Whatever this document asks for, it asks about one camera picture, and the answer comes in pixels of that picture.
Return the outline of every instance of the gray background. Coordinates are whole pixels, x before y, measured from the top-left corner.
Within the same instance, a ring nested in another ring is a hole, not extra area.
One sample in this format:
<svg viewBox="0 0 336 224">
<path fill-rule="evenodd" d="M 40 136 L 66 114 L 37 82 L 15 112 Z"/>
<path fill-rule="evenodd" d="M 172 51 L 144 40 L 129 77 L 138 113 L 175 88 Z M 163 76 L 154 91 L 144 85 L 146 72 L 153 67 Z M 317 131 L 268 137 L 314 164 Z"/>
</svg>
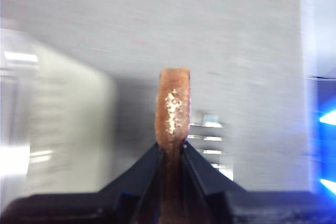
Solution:
<svg viewBox="0 0 336 224">
<path fill-rule="evenodd" d="M 115 175 L 154 142 L 160 69 L 186 66 L 193 110 L 229 125 L 236 182 L 311 188 L 300 0 L 1 0 L 1 12 L 116 80 Z"/>
</svg>

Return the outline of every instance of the blue light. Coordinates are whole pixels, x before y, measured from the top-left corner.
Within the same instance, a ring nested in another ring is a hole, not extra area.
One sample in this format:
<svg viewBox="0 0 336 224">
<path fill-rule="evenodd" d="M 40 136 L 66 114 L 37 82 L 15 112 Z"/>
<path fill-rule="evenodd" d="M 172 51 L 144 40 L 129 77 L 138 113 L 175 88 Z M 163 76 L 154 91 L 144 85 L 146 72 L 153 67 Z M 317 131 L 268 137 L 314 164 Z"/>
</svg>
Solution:
<svg viewBox="0 0 336 224">
<path fill-rule="evenodd" d="M 320 182 L 329 190 L 331 190 L 334 194 L 336 194 L 336 182 L 329 181 L 326 179 L 320 179 Z"/>
<path fill-rule="evenodd" d="M 322 116 L 320 118 L 321 123 L 328 123 L 331 125 L 336 125 L 336 110 Z"/>
</svg>

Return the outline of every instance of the blurry white object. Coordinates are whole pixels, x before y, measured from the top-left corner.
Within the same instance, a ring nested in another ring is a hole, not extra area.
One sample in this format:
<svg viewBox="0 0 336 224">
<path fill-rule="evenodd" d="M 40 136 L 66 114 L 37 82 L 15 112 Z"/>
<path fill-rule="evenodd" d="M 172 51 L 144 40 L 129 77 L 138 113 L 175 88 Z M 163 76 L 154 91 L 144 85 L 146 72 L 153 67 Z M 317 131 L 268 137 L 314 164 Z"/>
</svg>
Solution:
<svg viewBox="0 0 336 224">
<path fill-rule="evenodd" d="M 0 175 L 26 175 L 29 164 L 29 146 L 0 146 Z"/>
<path fill-rule="evenodd" d="M 23 54 L 19 52 L 5 52 L 5 57 L 7 60 L 30 61 L 30 62 L 38 61 L 36 55 Z"/>
<path fill-rule="evenodd" d="M 1 36 L 1 210 L 34 193 L 101 189 L 112 178 L 113 79 L 25 33 Z"/>
</svg>

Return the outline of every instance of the blue led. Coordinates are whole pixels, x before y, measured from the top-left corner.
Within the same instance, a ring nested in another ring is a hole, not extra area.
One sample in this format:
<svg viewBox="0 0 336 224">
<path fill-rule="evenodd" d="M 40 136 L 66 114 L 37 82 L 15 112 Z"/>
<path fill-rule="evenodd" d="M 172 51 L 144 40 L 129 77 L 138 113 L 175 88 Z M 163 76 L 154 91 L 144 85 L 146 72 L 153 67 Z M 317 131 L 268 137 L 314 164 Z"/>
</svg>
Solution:
<svg viewBox="0 0 336 224">
<path fill-rule="evenodd" d="M 331 190 L 334 194 L 336 194 L 336 182 L 326 180 L 326 179 L 320 179 L 322 185 L 324 185 L 327 189 Z"/>
<path fill-rule="evenodd" d="M 322 116 L 320 118 L 321 123 L 328 123 L 331 125 L 336 125 L 336 110 Z"/>
</svg>

